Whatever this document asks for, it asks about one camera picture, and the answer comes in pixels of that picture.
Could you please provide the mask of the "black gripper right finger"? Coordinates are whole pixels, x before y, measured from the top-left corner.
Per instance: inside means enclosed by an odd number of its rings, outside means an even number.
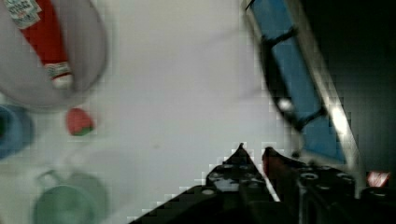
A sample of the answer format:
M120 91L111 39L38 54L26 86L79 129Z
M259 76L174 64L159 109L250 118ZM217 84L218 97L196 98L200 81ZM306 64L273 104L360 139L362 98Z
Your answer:
M262 162L265 175L283 202L292 202L298 191L307 186L335 196L355 196L354 177L330 166L290 159L272 147L264 150Z

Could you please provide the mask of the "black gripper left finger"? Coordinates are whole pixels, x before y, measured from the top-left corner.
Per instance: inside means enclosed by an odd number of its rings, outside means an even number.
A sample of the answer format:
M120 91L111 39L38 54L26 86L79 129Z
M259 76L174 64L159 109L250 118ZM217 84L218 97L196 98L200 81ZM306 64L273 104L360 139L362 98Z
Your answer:
M208 196L235 195L243 203L271 201L264 177L243 143L228 159L207 174L202 193Z

